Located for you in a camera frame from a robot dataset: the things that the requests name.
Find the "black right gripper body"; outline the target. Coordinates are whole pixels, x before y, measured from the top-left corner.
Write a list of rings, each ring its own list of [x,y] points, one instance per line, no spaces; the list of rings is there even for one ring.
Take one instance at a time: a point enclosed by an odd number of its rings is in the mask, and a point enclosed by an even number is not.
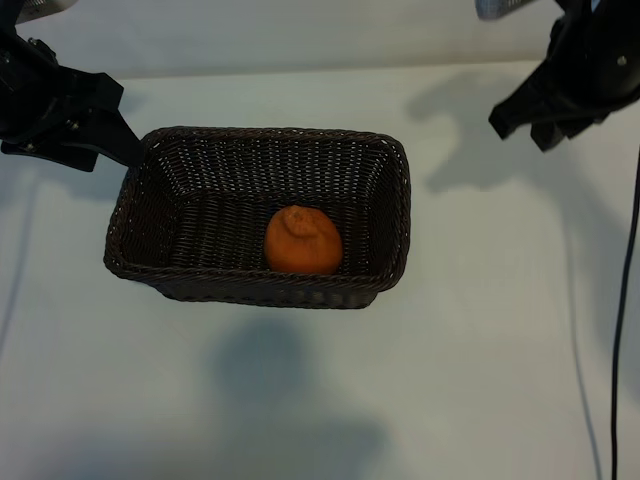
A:
[[[620,110],[639,100],[639,3],[559,1],[536,87],[539,118]]]

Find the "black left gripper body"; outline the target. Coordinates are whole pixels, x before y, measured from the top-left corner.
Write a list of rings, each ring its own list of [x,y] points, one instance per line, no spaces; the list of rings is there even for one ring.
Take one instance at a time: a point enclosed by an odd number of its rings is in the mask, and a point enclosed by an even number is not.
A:
[[[1,152],[98,154],[91,122],[100,110],[100,76],[61,66],[42,41],[1,26]]]

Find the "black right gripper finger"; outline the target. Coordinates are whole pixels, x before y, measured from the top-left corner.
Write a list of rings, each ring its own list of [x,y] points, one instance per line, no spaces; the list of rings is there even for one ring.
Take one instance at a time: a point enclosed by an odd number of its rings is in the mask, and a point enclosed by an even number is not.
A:
[[[537,73],[529,76],[509,97],[495,105],[489,123],[501,140],[518,128],[546,120],[551,115],[547,97]]]
[[[596,115],[591,112],[532,111],[528,113],[528,120],[531,139],[542,152],[547,152],[592,126]]]

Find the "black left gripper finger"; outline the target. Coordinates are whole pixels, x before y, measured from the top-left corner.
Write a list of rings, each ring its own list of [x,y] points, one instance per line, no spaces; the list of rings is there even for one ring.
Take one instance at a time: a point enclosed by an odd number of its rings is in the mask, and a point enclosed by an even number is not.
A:
[[[93,166],[103,155],[123,166],[137,166],[143,158],[141,141],[119,111],[124,88],[105,73],[60,69],[64,88],[64,129],[58,141],[58,162],[65,166]]]
[[[66,145],[57,141],[36,141],[11,143],[1,142],[1,152],[39,158],[83,172],[92,172],[95,168],[100,149],[86,145]]]

